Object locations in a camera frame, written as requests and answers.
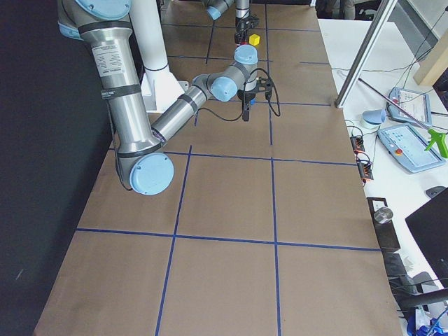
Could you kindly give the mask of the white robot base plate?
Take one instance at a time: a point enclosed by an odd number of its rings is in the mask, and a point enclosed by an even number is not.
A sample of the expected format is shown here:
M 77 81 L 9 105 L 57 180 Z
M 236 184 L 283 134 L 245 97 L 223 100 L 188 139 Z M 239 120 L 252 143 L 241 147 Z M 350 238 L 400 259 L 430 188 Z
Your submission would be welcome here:
M 147 113 L 164 113 L 189 88 L 188 81 L 177 80 L 168 68 L 145 70 L 141 93 Z

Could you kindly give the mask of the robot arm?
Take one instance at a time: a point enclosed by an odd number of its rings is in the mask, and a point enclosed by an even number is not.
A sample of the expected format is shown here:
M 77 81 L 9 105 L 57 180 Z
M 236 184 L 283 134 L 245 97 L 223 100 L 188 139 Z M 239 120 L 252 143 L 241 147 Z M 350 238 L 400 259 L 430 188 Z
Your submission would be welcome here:
M 170 71 L 154 1 L 59 1 L 62 35 L 87 43 L 115 125 L 115 165 L 126 189 L 142 195 L 165 190 L 174 177 L 162 147 L 208 99 L 226 102 L 256 86 L 258 52 L 239 45 L 231 65 L 191 84 Z
M 259 18 L 251 12 L 249 0 L 204 0 L 202 4 L 213 21 L 218 20 L 228 9 L 235 5 L 234 42 L 238 46 L 249 44 L 249 33 L 259 24 Z

